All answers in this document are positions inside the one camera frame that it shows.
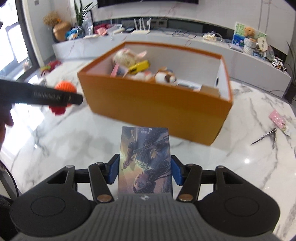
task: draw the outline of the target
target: orange knitted toy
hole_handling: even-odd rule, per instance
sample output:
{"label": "orange knitted toy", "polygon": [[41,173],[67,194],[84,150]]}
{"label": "orange knitted toy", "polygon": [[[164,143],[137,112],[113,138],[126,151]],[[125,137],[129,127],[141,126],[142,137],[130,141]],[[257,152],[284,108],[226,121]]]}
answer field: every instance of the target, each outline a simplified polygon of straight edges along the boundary
{"label": "orange knitted toy", "polygon": [[[71,92],[71,93],[77,93],[76,87],[68,81],[61,81],[59,82],[55,87],[56,90]],[[55,115],[62,115],[66,112],[66,107],[60,107],[60,106],[50,106],[49,107],[51,111]]]}

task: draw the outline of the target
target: ribbed surface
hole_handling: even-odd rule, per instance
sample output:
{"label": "ribbed surface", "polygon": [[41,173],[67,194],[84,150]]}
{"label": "ribbed surface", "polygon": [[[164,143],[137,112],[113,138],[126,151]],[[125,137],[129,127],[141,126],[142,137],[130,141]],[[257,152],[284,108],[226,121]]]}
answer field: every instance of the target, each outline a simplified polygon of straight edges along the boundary
{"label": "ribbed surface", "polygon": [[174,201],[170,194],[125,195],[110,204],[97,205],[90,218],[75,231],[54,238],[33,238],[23,234],[15,241],[279,241],[271,233],[239,238],[209,226],[193,204]]}

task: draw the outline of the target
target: orange box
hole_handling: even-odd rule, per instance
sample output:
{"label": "orange box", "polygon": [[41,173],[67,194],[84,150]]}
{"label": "orange box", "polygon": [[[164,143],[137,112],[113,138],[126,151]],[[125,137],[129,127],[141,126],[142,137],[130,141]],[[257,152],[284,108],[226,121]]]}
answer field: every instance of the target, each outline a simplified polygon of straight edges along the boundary
{"label": "orange box", "polygon": [[[110,77],[111,59],[121,48],[148,54],[150,70],[163,66],[176,78],[207,85],[220,96],[188,88]],[[137,126],[167,127],[170,135],[211,145],[228,115],[233,96],[221,55],[176,45],[124,42],[79,73],[86,100],[94,113]]]}

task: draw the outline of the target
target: glass door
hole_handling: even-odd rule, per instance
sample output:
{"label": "glass door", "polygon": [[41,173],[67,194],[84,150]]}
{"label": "glass door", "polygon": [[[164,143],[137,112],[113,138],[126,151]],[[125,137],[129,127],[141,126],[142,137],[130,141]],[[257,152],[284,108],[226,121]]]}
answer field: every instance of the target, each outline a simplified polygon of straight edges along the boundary
{"label": "glass door", "polygon": [[21,12],[17,11],[19,5],[21,0],[8,0],[0,7],[0,21],[3,23],[0,28],[0,77],[7,80],[24,80],[39,67],[28,32],[22,31],[27,29],[24,19],[19,21],[19,16],[23,16],[22,6]]}

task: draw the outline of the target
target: book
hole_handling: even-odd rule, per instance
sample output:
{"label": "book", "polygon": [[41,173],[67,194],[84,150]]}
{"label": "book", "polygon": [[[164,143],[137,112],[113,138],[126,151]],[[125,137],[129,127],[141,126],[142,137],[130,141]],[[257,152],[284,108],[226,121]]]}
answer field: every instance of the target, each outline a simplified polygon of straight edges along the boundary
{"label": "book", "polygon": [[167,128],[122,127],[118,195],[173,193]]}

